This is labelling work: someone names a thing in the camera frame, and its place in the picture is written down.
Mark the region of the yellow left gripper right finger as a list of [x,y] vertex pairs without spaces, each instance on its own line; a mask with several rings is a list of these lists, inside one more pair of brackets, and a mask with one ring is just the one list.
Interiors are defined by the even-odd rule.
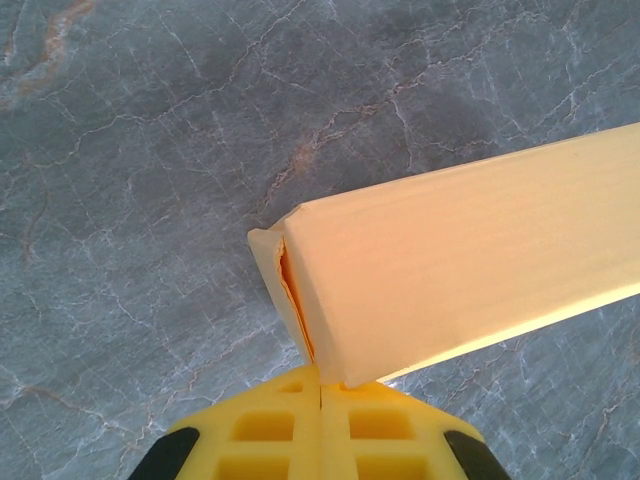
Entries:
[[379,382],[323,386],[322,480],[510,480],[469,423]]

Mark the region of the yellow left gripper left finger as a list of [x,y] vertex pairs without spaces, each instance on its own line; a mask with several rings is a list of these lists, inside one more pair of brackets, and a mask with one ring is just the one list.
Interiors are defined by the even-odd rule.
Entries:
[[187,416],[127,480],[319,480],[317,369],[297,367]]

